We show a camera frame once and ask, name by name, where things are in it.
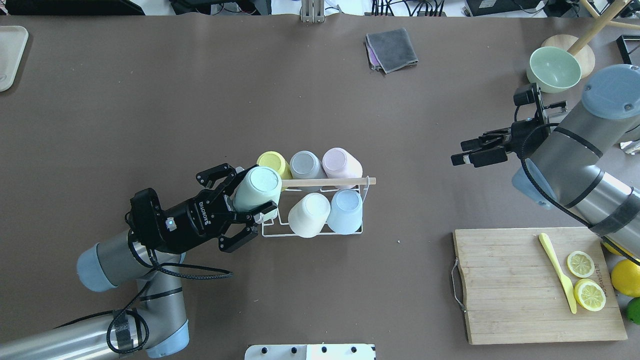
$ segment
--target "wooden dowel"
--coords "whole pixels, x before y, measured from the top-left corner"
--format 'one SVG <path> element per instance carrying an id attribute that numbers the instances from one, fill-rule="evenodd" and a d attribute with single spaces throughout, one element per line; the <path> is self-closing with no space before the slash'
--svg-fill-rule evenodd
<path id="1" fill-rule="evenodd" d="M 297 187 L 304 188 L 308 186 L 345 186 L 345 185 L 366 185 L 367 178 L 366 177 L 356 177 L 353 179 L 293 179 L 293 180 L 283 180 L 282 187 Z M 375 185 L 376 178 L 369 178 L 369 185 Z"/>
<path id="2" fill-rule="evenodd" d="M 578 39 L 578 41 L 571 45 L 568 52 L 575 56 L 586 44 L 589 43 L 589 41 L 591 41 L 591 39 L 596 36 L 597 33 L 600 32 L 600 30 L 602 30 L 602 28 L 607 25 L 607 23 L 611 21 L 611 19 L 613 19 L 620 11 L 622 11 L 622 9 L 625 8 L 626 5 L 629 4 L 629 1 L 631 0 L 615 0 L 601 16 L 596 18 L 593 26 L 587 30 L 587 32 Z"/>
<path id="3" fill-rule="evenodd" d="M 584 8 L 587 9 L 587 11 L 591 14 L 591 16 L 594 19 L 597 19 L 597 18 L 600 17 L 600 14 L 593 8 L 593 6 L 591 4 L 589 4 L 589 2 L 587 0 L 580 0 L 580 4 L 582 4 L 584 6 Z M 640 30 L 640 25 L 627 24 L 626 22 L 618 22 L 618 21 L 613 21 L 613 20 L 610 21 L 607 25 L 608 26 L 616 26 L 617 28 Z"/>

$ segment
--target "robotiq logo text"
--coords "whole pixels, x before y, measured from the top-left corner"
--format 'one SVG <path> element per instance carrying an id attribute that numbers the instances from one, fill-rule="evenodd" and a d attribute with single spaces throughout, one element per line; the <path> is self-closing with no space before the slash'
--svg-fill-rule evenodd
<path id="1" fill-rule="evenodd" d="M 198 205 L 200 206 L 200 212 L 202 213 L 202 218 L 204 219 L 204 224 L 205 225 L 211 225 L 211 222 L 209 221 L 209 217 L 207 217 L 207 212 L 204 210 L 204 204 L 202 203 L 202 201 L 200 201 L 200 203 Z"/>

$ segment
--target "knife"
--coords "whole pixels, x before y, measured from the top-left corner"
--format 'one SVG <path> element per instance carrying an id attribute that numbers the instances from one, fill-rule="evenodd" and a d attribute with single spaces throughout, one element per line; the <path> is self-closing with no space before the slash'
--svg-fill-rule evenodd
<path id="1" fill-rule="evenodd" d="M 549 239 L 549 235 L 545 233 L 541 233 L 540 235 L 538 235 L 538 239 L 540 240 L 542 247 L 545 248 L 545 252 L 549 257 L 549 260 L 551 260 L 551 263 L 553 264 L 554 269 L 556 270 L 556 274 L 560 278 L 560 283 L 562 284 L 562 287 L 564 289 L 566 300 L 567 302 L 569 302 L 569 308 L 571 309 L 571 312 L 575 314 L 577 311 L 577 305 L 575 303 L 575 297 L 573 297 L 573 283 L 571 282 L 571 279 L 569 279 L 569 277 L 565 275 L 562 269 L 560 268 L 560 263 L 558 263 L 558 258 L 556 257 L 556 251 L 554 250 L 554 246 L 551 244 L 551 239 Z"/>

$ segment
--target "gray towel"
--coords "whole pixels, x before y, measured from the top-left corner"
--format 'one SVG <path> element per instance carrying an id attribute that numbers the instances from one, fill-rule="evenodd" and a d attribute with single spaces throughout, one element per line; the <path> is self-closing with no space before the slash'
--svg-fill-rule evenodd
<path id="1" fill-rule="evenodd" d="M 366 38 L 367 49 L 371 49 L 385 74 L 418 63 L 405 28 L 367 34 Z M 378 69 L 374 61 L 371 64 L 372 69 Z"/>

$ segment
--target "yellow cup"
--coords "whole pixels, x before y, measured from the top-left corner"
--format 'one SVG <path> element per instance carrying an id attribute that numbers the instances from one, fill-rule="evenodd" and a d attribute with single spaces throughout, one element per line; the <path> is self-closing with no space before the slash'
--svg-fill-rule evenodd
<path id="1" fill-rule="evenodd" d="M 258 161 L 256 163 L 262 167 L 269 167 L 276 170 L 278 175 L 280 175 L 280 178 L 283 180 L 293 179 L 289 163 L 284 159 L 284 157 L 282 157 L 282 155 L 280 155 L 279 152 L 267 151 L 258 157 Z"/>

